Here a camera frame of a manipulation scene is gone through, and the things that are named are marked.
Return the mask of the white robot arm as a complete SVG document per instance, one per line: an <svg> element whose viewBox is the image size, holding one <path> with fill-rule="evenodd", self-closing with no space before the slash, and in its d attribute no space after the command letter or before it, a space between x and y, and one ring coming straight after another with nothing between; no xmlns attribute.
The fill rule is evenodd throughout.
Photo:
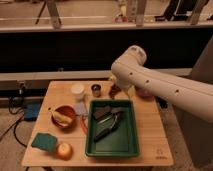
<svg viewBox="0 0 213 171"><path fill-rule="evenodd" d="M127 91L132 85L145 89L177 107L213 122L213 85L144 67L146 52L130 46L111 65L115 84Z"/></svg>

